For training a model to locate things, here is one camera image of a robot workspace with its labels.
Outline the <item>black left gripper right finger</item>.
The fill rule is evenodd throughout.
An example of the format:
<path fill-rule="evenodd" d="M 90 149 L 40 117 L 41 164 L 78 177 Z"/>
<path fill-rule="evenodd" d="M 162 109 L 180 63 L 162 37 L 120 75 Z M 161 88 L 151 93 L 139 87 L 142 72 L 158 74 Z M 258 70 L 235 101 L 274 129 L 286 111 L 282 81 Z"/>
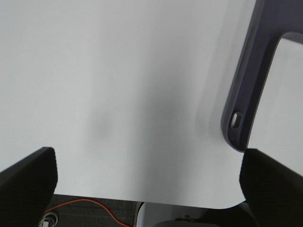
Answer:
<path fill-rule="evenodd" d="M 303 177 L 258 149 L 244 152 L 239 182 L 260 227 L 303 225 Z"/>

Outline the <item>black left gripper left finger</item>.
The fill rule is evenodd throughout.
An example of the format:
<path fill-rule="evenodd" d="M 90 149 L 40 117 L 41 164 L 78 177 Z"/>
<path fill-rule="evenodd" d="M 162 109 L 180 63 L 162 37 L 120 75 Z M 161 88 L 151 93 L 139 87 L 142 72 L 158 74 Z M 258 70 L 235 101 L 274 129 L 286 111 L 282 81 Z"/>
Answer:
<path fill-rule="evenodd" d="M 36 227 L 58 182 L 55 150 L 42 147 L 0 173 L 0 225 Z"/>

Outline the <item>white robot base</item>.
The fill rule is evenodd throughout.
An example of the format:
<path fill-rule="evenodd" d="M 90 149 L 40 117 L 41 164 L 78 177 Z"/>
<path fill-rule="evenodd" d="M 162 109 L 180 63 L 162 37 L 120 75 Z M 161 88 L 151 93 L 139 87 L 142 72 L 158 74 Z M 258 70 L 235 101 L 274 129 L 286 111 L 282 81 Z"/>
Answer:
<path fill-rule="evenodd" d="M 246 202 L 226 209 L 195 208 L 144 203 L 137 215 L 138 227 L 256 227 Z"/>

